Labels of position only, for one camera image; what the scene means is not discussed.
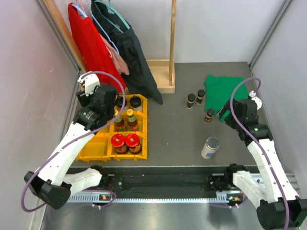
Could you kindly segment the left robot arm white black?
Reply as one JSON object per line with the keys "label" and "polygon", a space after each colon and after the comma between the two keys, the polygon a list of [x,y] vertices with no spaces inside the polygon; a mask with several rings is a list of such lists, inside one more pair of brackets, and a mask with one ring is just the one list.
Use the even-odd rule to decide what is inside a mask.
{"label": "left robot arm white black", "polygon": [[62,141],[53,153],[34,172],[24,176],[26,185],[21,197],[22,209],[30,212],[24,204],[28,189],[44,204],[57,210],[63,207],[69,198],[83,190],[96,187],[107,188],[109,179],[99,166],[92,166],[83,172],[68,174],[67,171],[83,147],[102,129],[114,123],[115,104],[118,91],[113,85],[100,84],[98,75],[113,79],[124,91],[123,85],[113,75],[103,71],[90,71],[81,75],[78,82],[84,85],[79,93],[83,107],[78,111]]}

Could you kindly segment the red lid sauce jar front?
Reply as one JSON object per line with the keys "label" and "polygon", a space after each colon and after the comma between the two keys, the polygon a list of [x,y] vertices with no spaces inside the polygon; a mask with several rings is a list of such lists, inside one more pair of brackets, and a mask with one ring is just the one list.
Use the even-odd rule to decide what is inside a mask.
{"label": "red lid sauce jar front", "polygon": [[125,137],[122,134],[115,134],[111,138],[111,144],[115,148],[117,154],[126,154],[128,151],[125,143]]}

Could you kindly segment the sauce bottle yellow cap front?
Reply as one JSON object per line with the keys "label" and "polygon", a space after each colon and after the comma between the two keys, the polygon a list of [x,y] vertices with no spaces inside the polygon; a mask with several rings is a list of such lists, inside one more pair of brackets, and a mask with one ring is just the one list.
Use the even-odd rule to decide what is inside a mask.
{"label": "sauce bottle yellow cap front", "polygon": [[122,118],[122,115],[119,115],[119,111],[115,110],[115,117],[118,118],[115,120],[115,128],[117,132],[125,132],[128,131],[125,121]]}

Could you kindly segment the grey lid salt jar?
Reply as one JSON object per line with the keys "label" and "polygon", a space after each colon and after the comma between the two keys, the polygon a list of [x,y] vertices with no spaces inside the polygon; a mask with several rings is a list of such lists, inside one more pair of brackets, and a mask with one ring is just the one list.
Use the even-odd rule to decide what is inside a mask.
{"label": "grey lid salt jar", "polygon": [[201,156],[204,159],[210,159],[219,148],[219,144],[220,143],[217,138],[209,137],[201,150]]}

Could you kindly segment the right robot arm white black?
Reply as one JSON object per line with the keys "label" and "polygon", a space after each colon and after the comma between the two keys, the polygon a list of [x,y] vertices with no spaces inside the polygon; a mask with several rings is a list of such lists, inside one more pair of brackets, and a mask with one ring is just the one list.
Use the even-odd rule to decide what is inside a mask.
{"label": "right robot arm white black", "polygon": [[231,97],[218,116],[229,112],[225,123],[238,132],[252,155],[263,183],[258,183],[247,167],[230,164],[224,173],[228,189],[240,189],[253,204],[265,230],[300,227],[307,217],[307,201],[300,198],[277,156],[269,127],[259,123],[262,101],[251,92],[246,99]]}

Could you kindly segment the red lid sauce jar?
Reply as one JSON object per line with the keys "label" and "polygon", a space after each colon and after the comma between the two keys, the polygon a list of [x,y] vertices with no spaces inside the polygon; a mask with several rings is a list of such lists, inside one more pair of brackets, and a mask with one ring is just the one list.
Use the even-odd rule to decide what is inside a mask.
{"label": "red lid sauce jar", "polygon": [[128,151],[125,143],[125,137],[122,134],[115,134],[111,138],[111,144],[115,148],[117,154],[126,154]]}
{"label": "red lid sauce jar", "polygon": [[139,154],[142,150],[141,141],[137,134],[128,134],[125,138],[125,143],[132,154]]}

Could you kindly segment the black lid spice shaker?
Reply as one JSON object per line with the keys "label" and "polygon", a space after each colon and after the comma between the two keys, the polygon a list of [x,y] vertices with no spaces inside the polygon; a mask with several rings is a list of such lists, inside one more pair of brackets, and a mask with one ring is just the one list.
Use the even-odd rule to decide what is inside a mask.
{"label": "black lid spice shaker", "polygon": [[[123,101],[124,101],[124,98],[122,96],[119,96],[116,100],[116,109],[118,111],[121,110],[122,106],[123,106]],[[127,111],[129,108],[128,106],[128,103],[127,103],[127,99],[125,99],[125,103],[124,103],[124,108],[123,108],[123,111]]]}
{"label": "black lid spice shaker", "polygon": [[139,96],[136,96],[136,95],[132,96],[130,98],[130,106],[131,106],[132,110],[142,112],[141,98]]}

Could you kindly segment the sauce bottle yellow cap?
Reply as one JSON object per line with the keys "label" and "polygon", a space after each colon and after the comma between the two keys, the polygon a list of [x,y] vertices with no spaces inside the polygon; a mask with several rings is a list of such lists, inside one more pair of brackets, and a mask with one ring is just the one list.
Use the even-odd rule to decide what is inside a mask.
{"label": "sauce bottle yellow cap", "polygon": [[115,117],[118,118],[115,120],[115,128],[117,132],[125,132],[128,131],[125,121],[122,118],[122,115],[119,115],[119,111],[115,110]]}
{"label": "sauce bottle yellow cap", "polygon": [[127,110],[127,124],[132,131],[139,131],[138,120],[135,117],[134,111],[132,109]]}

